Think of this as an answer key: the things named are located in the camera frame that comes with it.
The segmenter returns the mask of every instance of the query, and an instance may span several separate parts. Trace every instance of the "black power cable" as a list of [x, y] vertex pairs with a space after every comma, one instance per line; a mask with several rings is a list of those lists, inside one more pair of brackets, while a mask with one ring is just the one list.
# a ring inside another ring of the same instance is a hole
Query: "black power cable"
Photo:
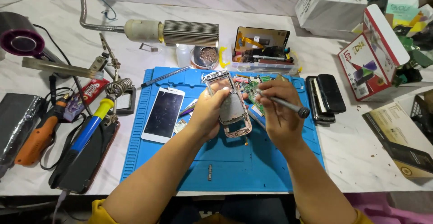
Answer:
[[[66, 57], [66, 55], [63, 53], [63, 51], [60, 49], [60, 47], [59, 47], [59, 46], [56, 44], [56, 42], [53, 40], [53, 38], [51, 37], [51, 35], [50, 35], [50, 33], [47, 31], [47, 29], [45, 29], [44, 27], [42, 27], [42, 26], [40, 26], [40, 25], [37, 25], [37, 24], [33, 24], [33, 26], [43, 29], [43, 30], [47, 33], [48, 37], [49, 37], [50, 40], [53, 42], [53, 44], [57, 47], [58, 51], [62, 54], [62, 56], [64, 57], [64, 59], [65, 59], [66, 62], [68, 63], [68, 65], [72, 65], [71, 62], [69, 61], [69, 59], [68, 59], [68, 58]], [[74, 78], [75, 83], [77, 84], [78, 93], [80, 94], [80, 98], [81, 98], [81, 100], [82, 100], [82, 102], [83, 102], [84, 108], [86, 109], [86, 111], [87, 111], [87, 113], [89, 114], [89, 116], [91, 116], [92, 113], [91, 113], [91, 111], [90, 111], [90, 109], [89, 109], [89, 106], [88, 106], [88, 105], [85, 103], [85, 101], [84, 101], [84, 94], [83, 94], [83, 91], [82, 91], [83, 88], [82, 88], [80, 82], [78, 81], [77, 77], [76, 77], [76, 76], [73, 76], [73, 78]]]

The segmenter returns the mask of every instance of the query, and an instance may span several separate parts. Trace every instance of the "white marble table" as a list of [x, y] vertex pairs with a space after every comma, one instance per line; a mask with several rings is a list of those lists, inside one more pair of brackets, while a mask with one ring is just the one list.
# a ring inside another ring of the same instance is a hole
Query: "white marble table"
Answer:
[[[10, 1], [14, 0], [1, 0], [0, 3]], [[297, 51], [304, 63], [301, 77], [305, 78], [320, 73], [334, 75], [347, 106], [345, 113], [336, 116], [337, 123], [330, 127], [317, 127], [326, 170], [337, 186], [343, 192], [433, 190], [433, 182], [418, 186], [404, 178], [362, 119], [361, 114], [378, 105], [356, 102], [353, 94], [346, 88], [349, 85], [346, 85], [347, 81], [345, 81], [343, 70], [336, 56], [346, 42], [335, 39], [297, 37], [292, 19], [284, 16], [128, 2], [116, 2], [113, 7], [118, 14], [118, 20], [110, 23], [119, 26], [123, 26], [128, 19], [218, 23], [221, 45], [234, 39], [239, 26], [291, 31], [288, 44]], [[105, 22], [100, 13], [103, 9], [99, 1], [88, 0], [88, 22], [99, 24]], [[102, 52], [98, 32], [85, 30], [78, 23], [79, 0], [24, 0], [2, 8], [0, 11], [17, 12], [29, 17], [31, 22], [47, 28], [73, 65], [89, 67], [95, 57]], [[46, 40], [46, 46], [61, 57], [46, 34], [42, 30], [40, 33]], [[177, 66], [173, 48], [160, 46], [163, 52], [156, 55], [139, 50], [140, 44], [129, 41], [123, 34], [105, 33], [104, 35], [116, 57], [122, 63], [121, 76], [131, 78], [134, 85], [141, 84], [145, 69], [155, 66]], [[50, 74], [22, 68], [21, 60], [21, 57], [7, 54], [6, 58], [0, 61], [0, 99], [7, 92], [40, 96], [48, 93], [47, 81]], [[84, 84], [87, 79], [82, 78], [81, 81]], [[58, 86], [70, 86], [71, 84], [72, 80], [67, 80], [59, 83]], [[90, 105], [93, 111], [96, 107], [97, 103]], [[86, 194], [109, 194], [119, 183], [134, 115], [120, 117], [119, 121], [121, 128], [93, 185]], [[70, 124], [60, 126], [56, 145], [51, 150], [49, 157], [43, 159], [45, 164], [51, 165], [58, 159], [66, 135], [72, 128]], [[42, 170], [39, 165], [14, 166], [1, 179], [0, 196], [59, 194], [60, 190], [50, 189], [48, 185], [50, 176], [51, 172]], [[235, 193], [179, 192], [178, 195]]]

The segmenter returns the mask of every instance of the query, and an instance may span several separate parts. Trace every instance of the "red and white box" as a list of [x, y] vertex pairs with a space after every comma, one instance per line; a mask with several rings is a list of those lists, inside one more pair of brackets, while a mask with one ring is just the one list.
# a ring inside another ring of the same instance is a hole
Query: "red and white box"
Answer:
[[377, 5], [365, 8], [363, 32], [338, 57], [357, 101], [387, 101], [419, 88], [392, 85], [410, 57]]

